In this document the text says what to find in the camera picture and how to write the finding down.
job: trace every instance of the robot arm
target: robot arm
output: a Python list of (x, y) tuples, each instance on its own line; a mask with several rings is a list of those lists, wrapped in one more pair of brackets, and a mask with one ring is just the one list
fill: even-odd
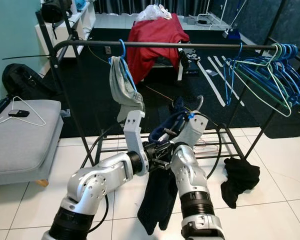
[(214, 215), (206, 175), (188, 146), (193, 147), (208, 121), (196, 115), (185, 124), (180, 134), (193, 137), (185, 137), (186, 142), (173, 139), (175, 148), (168, 164), (157, 156), (170, 150), (172, 143), (164, 146), (150, 144), (143, 148), (139, 125), (144, 116), (141, 111), (128, 114), (124, 125), (128, 153), (106, 158), (94, 167), (81, 168), (70, 177), (67, 195), (61, 201), (51, 229), (44, 233), (42, 240), (86, 240), (99, 203), (106, 194), (130, 181), (134, 174), (142, 176), (154, 168), (169, 167), (175, 174), (181, 200), (182, 236), (189, 240), (197, 237), (198, 240), (224, 239), (220, 221)]

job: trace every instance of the teal wall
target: teal wall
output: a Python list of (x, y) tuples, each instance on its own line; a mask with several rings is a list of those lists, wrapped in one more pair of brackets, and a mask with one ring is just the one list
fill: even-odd
[(47, 62), (46, 57), (2, 60), (45, 54), (35, 30), (38, 23), (35, 12), (40, 7), (40, 0), (0, 0), (0, 99), (6, 95), (2, 72), (8, 64), (26, 64), (38, 72)]

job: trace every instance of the plastic bag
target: plastic bag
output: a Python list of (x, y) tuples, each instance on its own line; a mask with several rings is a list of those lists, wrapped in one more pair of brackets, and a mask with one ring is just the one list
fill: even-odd
[(164, 18), (165, 14), (157, 5), (148, 5), (145, 10), (140, 12), (135, 21), (140, 22), (144, 20), (156, 20), (157, 18)]

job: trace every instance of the white shelf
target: white shelf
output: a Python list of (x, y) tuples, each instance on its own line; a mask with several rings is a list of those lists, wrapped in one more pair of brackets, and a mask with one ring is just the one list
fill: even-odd
[[(90, 2), (86, 2), (85, 6), (80, 12), (72, 14), (72, 16), (68, 19), (70, 27), (74, 28), (77, 33), (79, 38), (83, 40), (87, 40), (89, 38), (89, 35), (91, 33), (91, 30), (94, 28), (94, 24), (96, 21), (96, 14), (95, 14), (95, 8), (94, 5), (91, 4)], [(55, 46), (56, 44), (65, 41), (68, 39), (68, 31), (66, 27), (66, 23), (63, 21), (59, 26), (55, 28), (53, 31), (52, 24), (51, 23), (46, 23), (45, 24), (49, 37), (51, 39), (52, 45)], [(45, 54), (49, 54), (46, 42), (44, 40), (44, 37), (41, 33), (40, 26), (37, 24), (35, 26), (36, 33), (39, 37), (40, 43), (43, 47), (43, 50)], [(83, 46), (78, 46), (77, 51), (80, 54)], [(75, 58), (75, 52), (72, 46), (69, 46), (65, 55), (65, 58)]]

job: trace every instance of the grey ottoman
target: grey ottoman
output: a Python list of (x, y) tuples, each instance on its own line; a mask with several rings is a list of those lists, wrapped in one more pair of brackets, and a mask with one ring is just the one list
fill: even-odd
[[(46, 122), (32, 125), (18, 119), (0, 124), (0, 185), (38, 181), (48, 185), (48, 176), (63, 126), (61, 104), (53, 100), (26, 101)], [(12, 109), (10, 103), (0, 114), (6, 119)], [(40, 118), (23, 102), (15, 101), (14, 109), (30, 114), (25, 120), (42, 124)]]

